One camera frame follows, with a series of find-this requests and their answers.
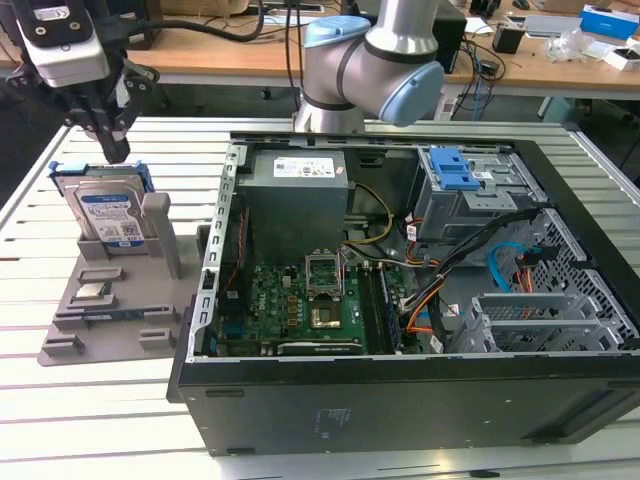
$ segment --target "aluminum profile table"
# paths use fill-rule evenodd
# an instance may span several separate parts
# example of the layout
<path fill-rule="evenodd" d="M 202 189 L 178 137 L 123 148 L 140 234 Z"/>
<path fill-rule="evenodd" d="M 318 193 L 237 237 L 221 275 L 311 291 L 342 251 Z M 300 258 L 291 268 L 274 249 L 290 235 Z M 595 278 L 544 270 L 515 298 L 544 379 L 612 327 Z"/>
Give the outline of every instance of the aluminum profile table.
<path fill-rule="evenodd" d="M 156 188 L 171 196 L 176 232 L 191 234 L 211 217 L 229 131 L 289 129 L 287 120 L 142 118 L 129 134 L 130 161 L 149 165 Z M 640 274 L 640 192 L 582 134 L 528 123 L 423 123 L 403 132 L 535 140 Z M 79 228 L 46 178 L 51 160 L 104 162 L 97 143 L 62 129 L 0 214 L 0 478 L 640 477 L 640 409 L 573 446 L 214 460 L 186 408 L 164 399 L 171 359 L 40 367 L 36 354 L 79 253 Z"/>

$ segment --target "open computer tower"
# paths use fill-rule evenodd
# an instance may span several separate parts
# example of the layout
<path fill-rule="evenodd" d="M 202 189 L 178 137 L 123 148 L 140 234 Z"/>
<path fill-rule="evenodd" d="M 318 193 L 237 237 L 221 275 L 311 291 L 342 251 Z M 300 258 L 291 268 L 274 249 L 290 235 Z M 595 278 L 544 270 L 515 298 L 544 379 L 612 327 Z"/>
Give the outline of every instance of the open computer tower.
<path fill-rule="evenodd" d="M 213 455 L 576 443 L 640 405 L 640 280 L 535 143 L 234 134 L 218 192 L 176 358 Z"/>

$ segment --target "blue cable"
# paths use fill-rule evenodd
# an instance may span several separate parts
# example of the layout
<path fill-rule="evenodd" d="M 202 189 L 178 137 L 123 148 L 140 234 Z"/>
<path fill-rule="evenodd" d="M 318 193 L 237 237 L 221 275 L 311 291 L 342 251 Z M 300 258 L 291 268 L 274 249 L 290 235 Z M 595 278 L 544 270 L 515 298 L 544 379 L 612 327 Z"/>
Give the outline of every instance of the blue cable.
<path fill-rule="evenodd" d="M 496 259 L 496 251 L 498 251 L 503 247 L 515 248 L 521 253 L 526 253 L 530 250 L 535 252 L 535 251 L 539 251 L 540 249 L 539 248 L 529 249 L 521 243 L 501 242 L 489 251 L 489 271 L 491 272 L 491 276 L 493 277 L 493 279 L 496 281 L 496 283 L 498 284 L 498 286 L 503 292 L 509 293 L 511 292 L 511 289 L 509 288 L 509 285 L 504 280 L 504 278 L 502 278 L 502 275 L 500 274 L 500 270 L 498 269 L 498 260 Z"/>

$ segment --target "hard drive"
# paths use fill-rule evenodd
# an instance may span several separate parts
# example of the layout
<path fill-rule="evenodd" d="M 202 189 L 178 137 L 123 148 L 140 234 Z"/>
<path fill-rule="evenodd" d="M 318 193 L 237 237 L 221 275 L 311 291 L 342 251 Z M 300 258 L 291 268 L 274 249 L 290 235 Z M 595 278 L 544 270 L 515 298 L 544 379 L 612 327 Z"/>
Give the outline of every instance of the hard drive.
<path fill-rule="evenodd" d="M 67 200 L 83 240 L 99 240 L 109 253 L 140 247 L 157 236 L 142 216 L 145 193 L 153 192 L 146 165 L 49 164 L 51 178 Z"/>

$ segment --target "sticker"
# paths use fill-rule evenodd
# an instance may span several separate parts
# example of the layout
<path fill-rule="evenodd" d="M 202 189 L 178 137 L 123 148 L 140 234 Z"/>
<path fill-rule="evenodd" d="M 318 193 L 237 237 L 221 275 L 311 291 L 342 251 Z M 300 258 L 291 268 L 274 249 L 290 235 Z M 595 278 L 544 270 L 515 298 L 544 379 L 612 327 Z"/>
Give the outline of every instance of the sticker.
<path fill-rule="evenodd" d="M 273 162 L 276 178 L 335 178 L 332 158 L 278 157 Z"/>
<path fill-rule="evenodd" d="M 144 242 L 138 219 L 129 214 L 131 202 L 126 195 L 85 195 L 82 206 L 100 237 L 112 247 L 137 247 Z"/>
<path fill-rule="evenodd" d="M 84 320 L 113 320 L 111 315 L 85 315 Z"/>
<path fill-rule="evenodd" d="M 69 16 L 69 7 L 59 6 L 51 8 L 39 8 L 34 10 L 33 14 L 42 22 L 50 22 L 52 20 L 64 20 Z"/>
<path fill-rule="evenodd" d="M 433 351 L 436 353 L 442 353 L 442 351 L 444 350 L 442 342 L 438 340 L 435 335 L 431 335 L 431 342 L 429 343 L 431 344 L 431 348 L 433 348 Z"/>
<path fill-rule="evenodd" d="M 323 408 L 316 410 L 315 418 L 313 419 L 313 434 L 316 438 L 322 440 L 336 438 L 350 421 L 350 408 Z"/>
<path fill-rule="evenodd" d="M 471 172 L 471 174 L 478 180 L 493 180 L 491 172 Z"/>
<path fill-rule="evenodd" d="M 415 225 L 407 225 L 407 238 L 411 242 L 418 240 L 418 227 Z"/>

